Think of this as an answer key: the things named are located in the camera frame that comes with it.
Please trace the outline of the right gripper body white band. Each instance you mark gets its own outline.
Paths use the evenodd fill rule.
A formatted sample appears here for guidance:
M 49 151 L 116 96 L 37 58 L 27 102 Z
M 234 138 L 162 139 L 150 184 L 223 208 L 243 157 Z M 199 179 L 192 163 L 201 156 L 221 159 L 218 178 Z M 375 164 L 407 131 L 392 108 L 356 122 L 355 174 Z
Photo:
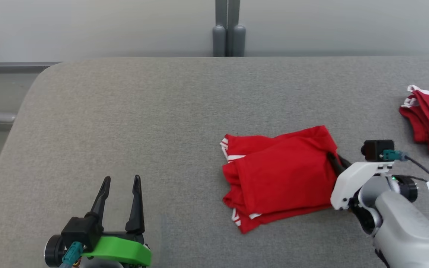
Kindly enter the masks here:
M 330 202 L 335 210 L 347 209 L 348 201 L 363 185 L 379 173 L 384 175 L 394 162 L 355 162 L 338 177 L 332 191 Z

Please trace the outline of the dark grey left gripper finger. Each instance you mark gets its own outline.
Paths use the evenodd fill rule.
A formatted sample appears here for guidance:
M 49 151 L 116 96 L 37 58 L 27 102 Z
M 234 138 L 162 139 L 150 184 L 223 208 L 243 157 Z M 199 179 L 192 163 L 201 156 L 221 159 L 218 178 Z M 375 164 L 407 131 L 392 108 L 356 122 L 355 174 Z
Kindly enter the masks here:
M 109 196 L 109 187 L 111 184 L 111 177 L 106 176 L 102 182 L 100 190 L 95 197 L 92 208 L 89 212 L 85 214 L 85 217 L 93 217 L 97 220 L 98 224 L 102 224 L 103 214 L 105 209 L 105 202 L 107 197 Z
M 126 222 L 125 225 L 125 230 L 127 233 L 141 235 L 145 232 L 145 224 L 141 178 L 139 175 L 136 175 L 134 177 L 132 194 L 133 201 L 131 205 L 129 220 Z

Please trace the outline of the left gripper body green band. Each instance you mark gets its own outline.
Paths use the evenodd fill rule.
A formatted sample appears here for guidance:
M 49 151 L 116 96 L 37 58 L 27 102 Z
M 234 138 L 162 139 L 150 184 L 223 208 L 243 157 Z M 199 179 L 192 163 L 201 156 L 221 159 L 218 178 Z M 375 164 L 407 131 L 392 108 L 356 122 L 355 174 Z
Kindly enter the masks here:
M 152 252 L 144 241 L 144 230 L 138 232 L 103 232 L 93 251 L 83 257 L 114 261 L 122 265 L 149 267 Z

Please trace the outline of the grey metal wall post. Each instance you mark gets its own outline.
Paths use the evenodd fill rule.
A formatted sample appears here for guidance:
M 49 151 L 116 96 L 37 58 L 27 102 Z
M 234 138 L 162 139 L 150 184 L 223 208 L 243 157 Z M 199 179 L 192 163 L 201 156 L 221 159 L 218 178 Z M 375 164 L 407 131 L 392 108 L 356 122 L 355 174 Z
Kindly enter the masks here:
M 215 0 L 213 57 L 245 56 L 246 28 L 239 23 L 241 0 Z

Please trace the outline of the red white Bulls 23 jersey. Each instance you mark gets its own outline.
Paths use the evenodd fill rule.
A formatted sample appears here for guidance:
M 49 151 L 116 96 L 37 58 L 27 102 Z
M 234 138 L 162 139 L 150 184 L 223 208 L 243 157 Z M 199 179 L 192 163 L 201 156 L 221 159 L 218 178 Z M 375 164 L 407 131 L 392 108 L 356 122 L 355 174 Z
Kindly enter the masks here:
M 242 234 L 261 224 L 331 207 L 337 145 L 320 125 L 276 137 L 227 134 L 220 143 L 230 185 L 223 197 Z

